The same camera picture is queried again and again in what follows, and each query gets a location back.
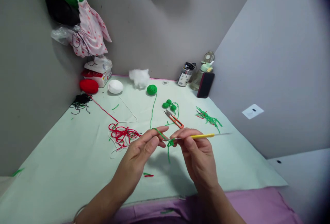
tissue box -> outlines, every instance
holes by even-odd
[[[91,71],[89,69],[85,69],[81,75],[85,79],[91,79],[98,83],[99,87],[104,87],[111,76],[111,69],[102,73],[97,73],[95,71]]]

finger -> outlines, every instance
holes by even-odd
[[[162,148],[166,148],[166,144],[163,141],[160,141],[158,146]]]
[[[199,130],[196,129],[188,129],[188,130],[183,130],[179,135],[178,138],[181,138],[182,140],[184,140],[185,138],[189,137],[189,136],[193,136],[193,135],[202,135],[203,133],[201,133]]]
[[[163,142],[164,138],[161,135],[158,135],[158,139],[160,140],[158,146],[165,148],[166,144],[165,144],[165,142]]]
[[[156,150],[157,146],[159,144],[159,139],[157,136],[154,136],[151,138],[143,147],[140,155],[139,160],[145,164],[147,160],[150,158],[152,153]]]
[[[179,144],[180,146],[182,146],[182,145],[183,145],[183,140],[174,140],[173,147],[176,147],[178,144]]]
[[[191,156],[198,156],[200,151],[197,147],[196,142],[190,136],[184,139],[184,145]]]
[[[183,128],[183,129],[179,129],[176,132],[173,133],[173,135],[170,136],[170,138],[177,138],[178,135],[183,132],[184,130],[189,130],[189,128]]]
[[[167,131],[169,129],[168,126],[161,126],[161,127],[158,127],[157,130],[161,133]],[[151,138],[153,138],[154,136],[157,136],[159,135],[159,132],[155,130],[155,129],[151,129],[151,130],[148,130],[146,133],[144,133],[139,139],[139,143],[140,144],[145,144],[147,143]]]

white yarn ball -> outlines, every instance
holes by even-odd
[[[110,93],[119,94],[123,91],[123,84],[118,80],[111,80],[108,84],[108,90]]]

table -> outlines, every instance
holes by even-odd
[[[148,96],[145,89],[135,89],[127,77],[111,79],[124,84],[120,97],[138,118],[138,122],[122,125],[144,133],[150,128],[155,96]],[[152,127],[167,124],[169,119],[161,105],[171,99],[179,104],[179,120],[185,127],[203,133],[217,132],[213,125],[195,116],[198,106],[220,121],[222,133],[232,132],[231,135],[210,138],[219,183],[225,191],[286,185],[210,98],[198,99],[189,86],[182,88],[175,82],[165,86],[162,81],[150,80],[150,84],[158,88]],[[109,93],[106,87],[100,88],[93,98],[116,119],[135,121],[122,100]],[[109,183],[126,150],[118,152],[115,159],[109,158],[115,146],[109,141],[108,126],[114,120],[94,102],[88,106],[90,114],[81,110],[78,115],[72,115],[75,110],[69,108],[26,159],[22,165],[25,170],[0,199],[0,223],[71,221],[75,212]],[[177,129],[177,126],[170,125],[165,134],[170,136]],[[126,203],[195,194],[179,146],[170,147],[170,160],[171,164],[166,148],[157,148],[144,169],[154,177],[142,177]]]

black phone case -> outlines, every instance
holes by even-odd
[[[209,96],[211,86],[214,80],[213,73],[204,73],[200,81],[197,98],[206,99]]]

